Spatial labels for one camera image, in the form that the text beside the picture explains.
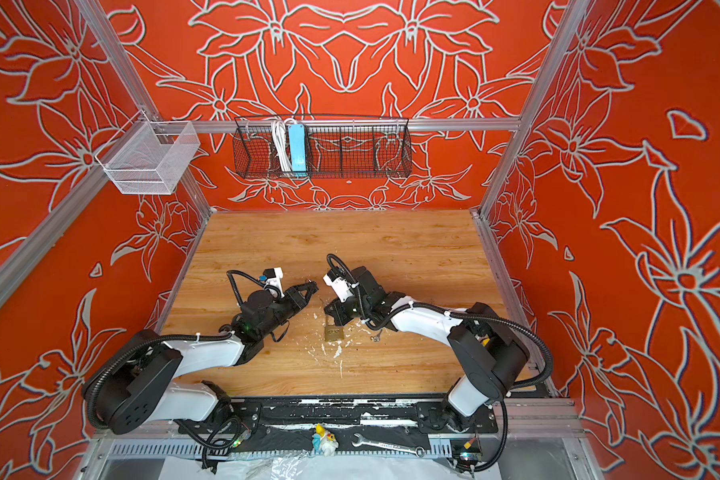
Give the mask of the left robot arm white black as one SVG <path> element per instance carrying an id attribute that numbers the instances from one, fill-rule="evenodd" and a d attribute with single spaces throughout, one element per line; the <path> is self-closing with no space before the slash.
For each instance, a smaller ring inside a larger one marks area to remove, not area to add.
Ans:
<path id="1" fill-rule="evenodd" d="M 121 435 L 152 421 L 207 420 L 221 405 L 222 392 L 204 383 L 180 384 L 178 378 L 250 362 L 267 339 L 281 341 L 276 331 L 287 330 L 319 290 L 314 281 L 284 288 L 279 268 L 258 277 L 240 270 L 226 276 L 239 311 L 218 333 L 141 330 L 87 379 L 82 398 L 91 426 Z"/>

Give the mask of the brass padlock with steel shackle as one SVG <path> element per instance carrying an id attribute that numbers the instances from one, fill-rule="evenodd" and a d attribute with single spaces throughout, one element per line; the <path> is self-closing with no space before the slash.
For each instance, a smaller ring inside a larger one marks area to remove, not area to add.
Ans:
<path id="1" fill-rule="evenodd" d="M 324 325 L 324 341 L 327 343 L 339 342 L 345 338 L 344 327 L 336 325 L 332 322 L 326 322 Z"/>

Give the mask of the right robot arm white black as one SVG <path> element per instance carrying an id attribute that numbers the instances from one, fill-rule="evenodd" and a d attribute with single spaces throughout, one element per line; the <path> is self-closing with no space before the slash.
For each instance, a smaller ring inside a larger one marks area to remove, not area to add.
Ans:
<path id="1" fill-rule="evenodd" d="M 351 270 L 337 255 L 326 255 L 324 282 L 336 294 L 325 313 L 338 325 L 358 320 L 371 331 L 388 329 L 416 334 L 450 347 L 463 376 L 446 396 L 446 410 L 470 417 L 512 391 L 544 383 L 554 357 L 529 328 L 504 319 L 477 302 L 467 309 L 448 309 L 398 291 L 385 290 L 361 266 Z"/>

